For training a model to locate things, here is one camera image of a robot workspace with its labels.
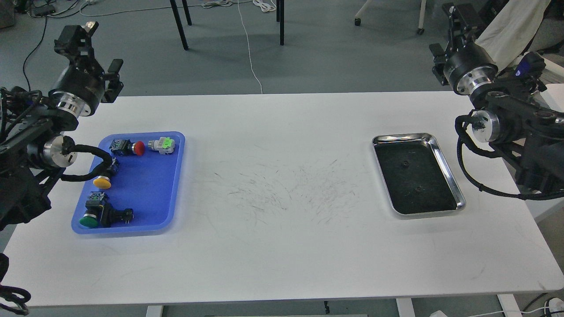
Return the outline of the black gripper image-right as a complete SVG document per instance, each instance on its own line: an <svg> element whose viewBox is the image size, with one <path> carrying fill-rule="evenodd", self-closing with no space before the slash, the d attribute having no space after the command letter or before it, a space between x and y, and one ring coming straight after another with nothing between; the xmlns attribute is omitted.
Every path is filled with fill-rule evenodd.
<svg viewBox="0 0 564 317"><path fill-rule="evenodd" d="M429 45L432 72L442 86L470 96L477 88L492 84L498 72L486 50L473 43L483 31L483 20L470 3L444 3L442 9L449 18L448 42L446 50L439 43Z"/></svg>

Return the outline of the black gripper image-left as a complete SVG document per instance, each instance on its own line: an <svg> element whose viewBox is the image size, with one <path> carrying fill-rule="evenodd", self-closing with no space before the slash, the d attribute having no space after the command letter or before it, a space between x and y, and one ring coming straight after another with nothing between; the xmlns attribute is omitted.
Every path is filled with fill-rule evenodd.
<svg viewBox="0 0 564 317"><path fill-rule="evenodd" d="M100 67L91 40L98 27L96 21L87 22L84 26L67 25L54 40L54 52L67 58L70 66L62 71L48 96L56 103L65 96L80 100L85 107L79 116L92 116L100 102L114 103L124 87L119 75L123 59L112 60L103 79L85 72Z"/></svg>

